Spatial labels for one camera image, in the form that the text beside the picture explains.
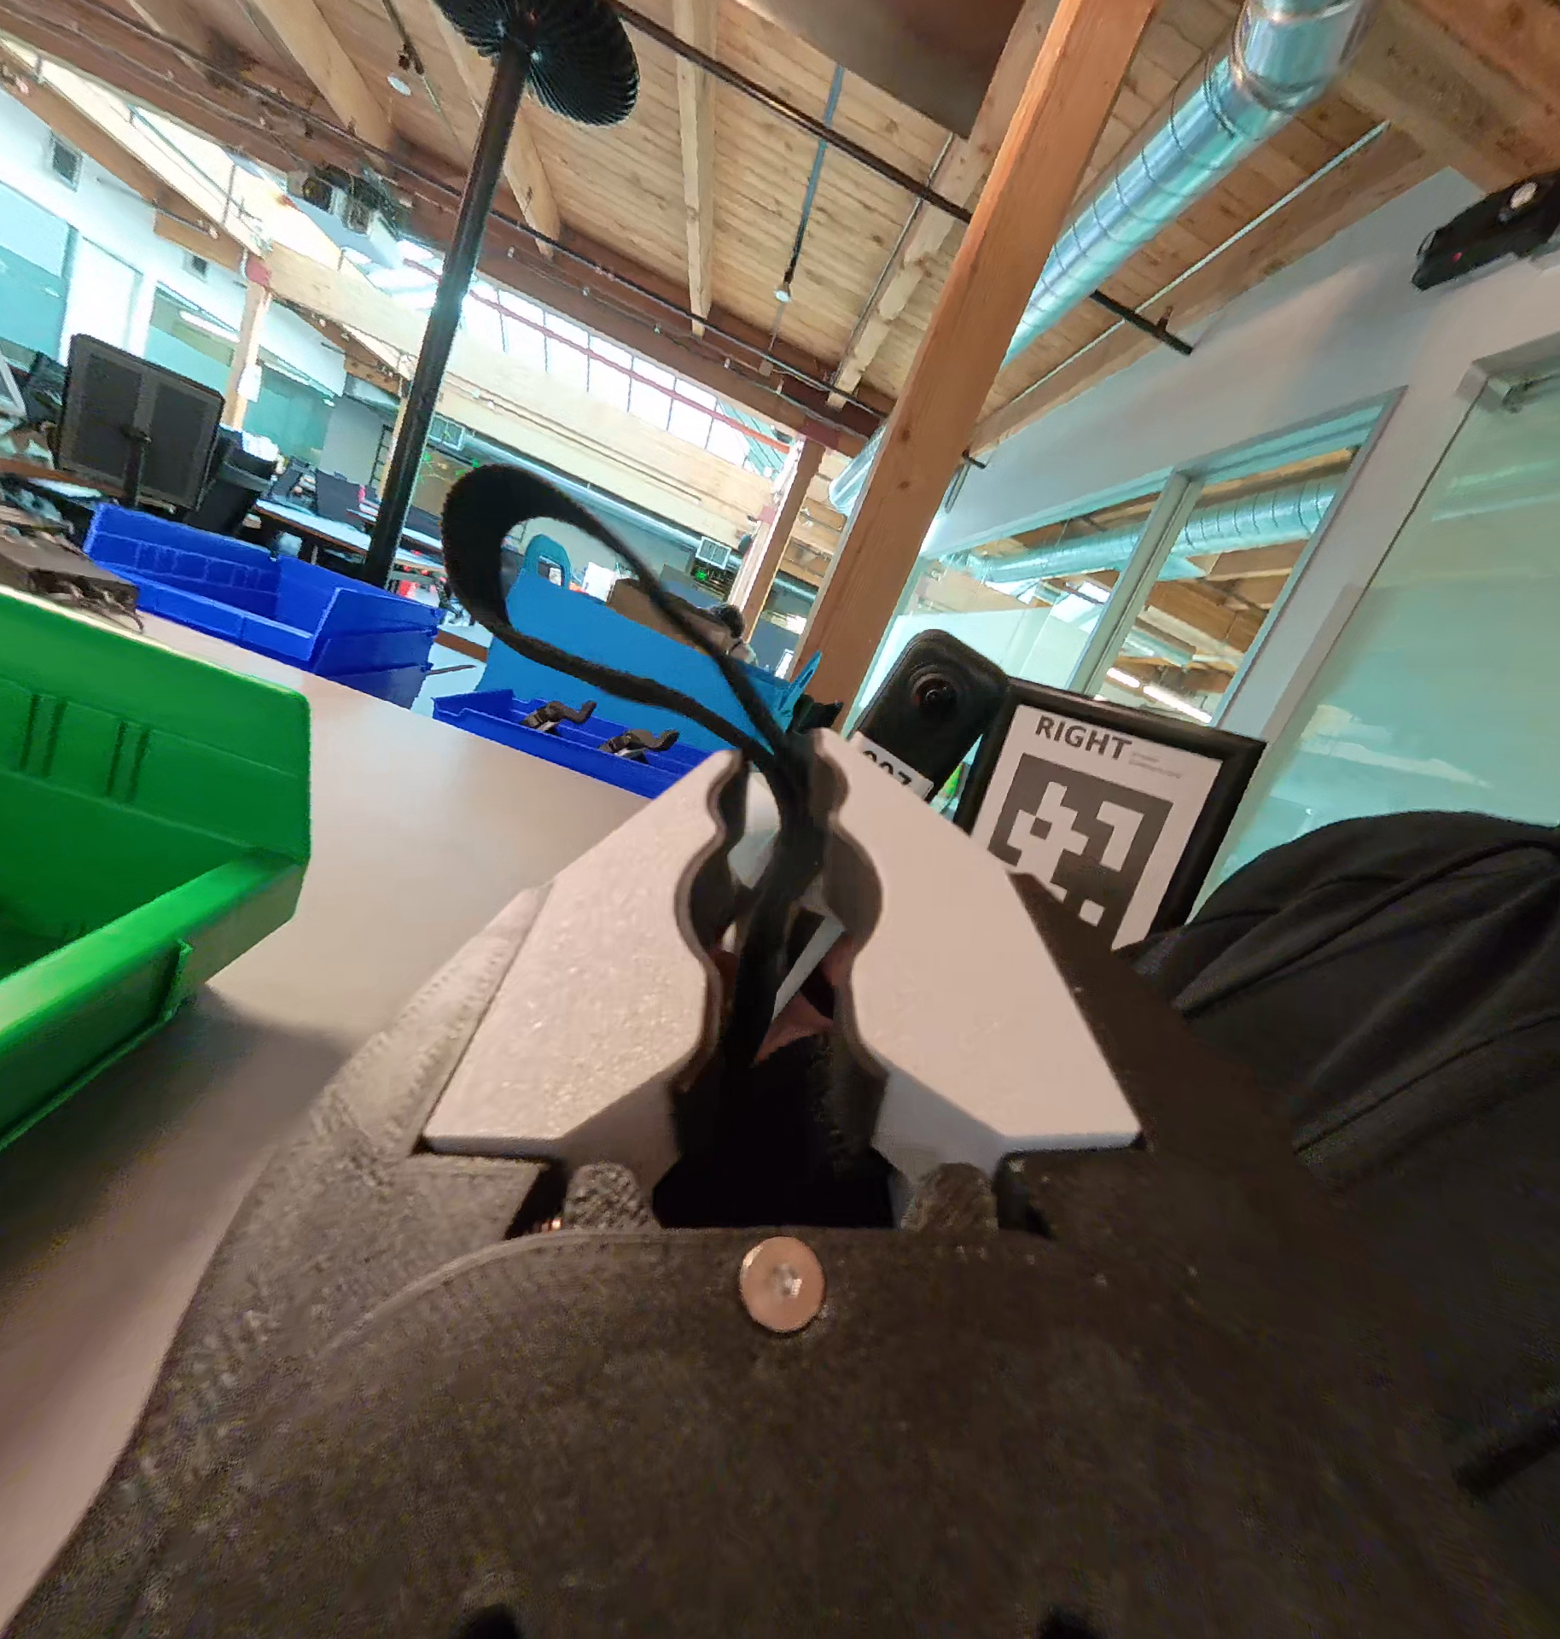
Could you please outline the black wall speaker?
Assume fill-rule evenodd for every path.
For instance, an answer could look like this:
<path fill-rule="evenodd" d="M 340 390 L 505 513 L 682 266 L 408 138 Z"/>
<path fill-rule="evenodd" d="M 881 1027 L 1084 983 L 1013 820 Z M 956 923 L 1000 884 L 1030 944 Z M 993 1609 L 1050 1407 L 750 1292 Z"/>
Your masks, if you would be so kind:
<path fill-rule="evenodd" d="M 1538 253 L 1560 231 L 1560 169 L 1487 195 L 1423 240 L 1410 284 L 1419 293 L 1472 277 L 1500 260 Z"/>

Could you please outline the blue plastic bin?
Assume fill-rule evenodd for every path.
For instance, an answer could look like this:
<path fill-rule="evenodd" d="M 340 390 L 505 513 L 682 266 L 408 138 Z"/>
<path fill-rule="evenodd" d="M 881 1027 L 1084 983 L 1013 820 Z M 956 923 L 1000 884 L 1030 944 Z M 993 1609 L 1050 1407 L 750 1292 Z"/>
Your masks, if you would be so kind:
<path fill-rule="evenodd" d="M 95 507 L 86 551 L 143 613 L 378 701 L 410 709 L 430 674 L 430 604 L 115 504 Z"/>
<path fill-rule="evenodd" d="M 631 729 L 603 718 L 596 701 L 570 707 L 510 688 L 446 696 L 433 703 L 433 718 L 645 800 L 667 793 L 715 756 L 678 730 Z"/>

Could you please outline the large silver air duct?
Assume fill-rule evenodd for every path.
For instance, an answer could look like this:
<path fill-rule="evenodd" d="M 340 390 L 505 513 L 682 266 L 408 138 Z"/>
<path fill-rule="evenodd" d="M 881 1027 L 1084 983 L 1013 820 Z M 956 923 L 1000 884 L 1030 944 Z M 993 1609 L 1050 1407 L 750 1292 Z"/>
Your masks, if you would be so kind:
<path fill-rule="evenodd" d="M 1262 145 L 1317 105 L 1359 52 L 1377 4 L 1253 2 L 1240 4 L 1229 39 L 1214 50 L 1152 114 L 1143 132 L 1126 138 L 1095 184 L 1077 200 L 1075 215 L 1051 248 L 1024 315 L 1017 321 L 1008 363 L 1022 355 L 1057 321 L 1092 301 L 1147 337 L 1190 352 L 1161 323 L 1121 308 L 1101 288 L 1192 205 L 1234 174 Z M 976 193 L 984 195 L 1000 145 L 1035 72 L 1042 41 L 1061 4 L 1026 4 L 997 61 L 984 101 L 967 136 Z M 889 290 L 874 299 L 872 315 L 889 321 L 900 280 L 949 275 L 940 248 L 967 231 L 942 231 L 938 209 L 922 205 L 902 249 L 891 262 Z M 883 436 L 874 436 L 830 484 L 832 509 L 854 522 L 870 482 Z"/>

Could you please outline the ceiling projector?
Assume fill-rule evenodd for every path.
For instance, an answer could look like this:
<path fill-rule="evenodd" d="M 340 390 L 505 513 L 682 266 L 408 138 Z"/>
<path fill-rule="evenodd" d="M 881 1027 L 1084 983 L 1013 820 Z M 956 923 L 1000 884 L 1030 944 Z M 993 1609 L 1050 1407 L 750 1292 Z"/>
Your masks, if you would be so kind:
<path fill-rule="evenodd" d="M 384 269 L 404 260 L 404 216 L 380 178 L 342 167 L 307 167 L 287 174 L 285 196 L 338 249 Z"/>

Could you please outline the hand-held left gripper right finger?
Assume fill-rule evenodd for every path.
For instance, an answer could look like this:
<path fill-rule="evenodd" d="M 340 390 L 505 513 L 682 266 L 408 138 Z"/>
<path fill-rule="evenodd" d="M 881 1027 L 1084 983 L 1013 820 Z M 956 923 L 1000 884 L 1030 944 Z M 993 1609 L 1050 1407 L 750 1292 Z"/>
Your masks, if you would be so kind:
<path fill-rule="evenodd" d="M 1008 871 L 869 756 L 814 741 L 823 899 L 850 941 L 836 1027 L 872 1149 L 945 1164 L 1123 1149 L 1139 1120 Z"/>

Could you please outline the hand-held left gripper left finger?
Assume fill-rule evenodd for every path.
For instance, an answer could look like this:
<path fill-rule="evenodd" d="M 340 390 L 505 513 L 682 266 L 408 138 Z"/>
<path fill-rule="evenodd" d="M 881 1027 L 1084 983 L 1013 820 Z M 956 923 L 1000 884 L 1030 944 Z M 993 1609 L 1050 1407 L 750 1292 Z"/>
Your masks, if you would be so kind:
<path fill-rule="evenodd" d="M 673 1098 L 717 1032 L 708 941 L 746 794 L 742 763 L 702 763 L 552 879 L 424 1120 L 428 1149 L 667 1175 Z"/>

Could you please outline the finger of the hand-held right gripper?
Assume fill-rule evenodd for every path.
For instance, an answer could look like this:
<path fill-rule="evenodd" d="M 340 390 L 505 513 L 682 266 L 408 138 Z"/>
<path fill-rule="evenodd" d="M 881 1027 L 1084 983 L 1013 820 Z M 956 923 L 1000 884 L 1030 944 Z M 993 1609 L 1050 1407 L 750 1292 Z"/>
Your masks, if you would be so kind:
<path fill-rule="evenodd" d="M 812 921 L 773 1007 L 773 1056 L 799 1043 L 828 1041 L 850 1018 L 854 963 L 881 913 L 881 890 L 839 895 Z"/>

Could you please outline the black monitor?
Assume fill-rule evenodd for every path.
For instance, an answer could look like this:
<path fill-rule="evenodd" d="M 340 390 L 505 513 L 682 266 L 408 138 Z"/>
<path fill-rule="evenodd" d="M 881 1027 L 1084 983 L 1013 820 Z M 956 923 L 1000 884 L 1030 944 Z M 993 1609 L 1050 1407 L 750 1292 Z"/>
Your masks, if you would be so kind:
<path fill-rule="evenodd" d="M 75 335 L 57 467 L 130 507 L 192 513 L 208 482 L 225 398 L 111 343 Z"/>

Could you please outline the green plastic bin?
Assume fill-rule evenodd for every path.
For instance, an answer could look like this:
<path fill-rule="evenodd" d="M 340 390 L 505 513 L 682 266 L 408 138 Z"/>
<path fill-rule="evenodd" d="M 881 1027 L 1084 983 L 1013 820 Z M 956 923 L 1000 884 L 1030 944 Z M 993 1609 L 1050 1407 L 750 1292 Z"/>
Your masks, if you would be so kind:
<path fill-rule="evenodd" d="M 305 696 L 0 588 L 0 1153 L 294 913 Z"/>

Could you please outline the person's right forearm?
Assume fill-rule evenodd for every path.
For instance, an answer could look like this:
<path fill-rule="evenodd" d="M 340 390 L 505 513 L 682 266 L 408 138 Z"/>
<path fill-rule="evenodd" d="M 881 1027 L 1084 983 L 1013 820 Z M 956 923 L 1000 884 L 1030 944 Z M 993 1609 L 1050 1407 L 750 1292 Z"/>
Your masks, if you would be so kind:
<path fill-rule="evenodd" d="M 1452 1473 L 1560 1634 L 1560 824 L 1333 824 L 1125 959 L 1404 1285 Z"/>

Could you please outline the black round lamp stand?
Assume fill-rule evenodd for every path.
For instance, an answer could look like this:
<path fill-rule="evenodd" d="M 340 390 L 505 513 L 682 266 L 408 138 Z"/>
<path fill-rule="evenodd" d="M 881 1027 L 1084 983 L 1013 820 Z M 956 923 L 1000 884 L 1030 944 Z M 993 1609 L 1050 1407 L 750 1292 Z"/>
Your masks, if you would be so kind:
<path fill-rule="evenodd" d="M 377 590 L 393 573 L 400 533 L 421 476 L 439 392 L 496 209 L 514 125 L 530 90 L 552 112 L 585 127 L 614 127 L 633 112 L 640 70 L 618 13 L 598 2 L 439 4 L 452 32 L 492 63 L 479 132 L 426 319 L 422 346 L 384 473 L 382 498 L 360 579 Z"/>

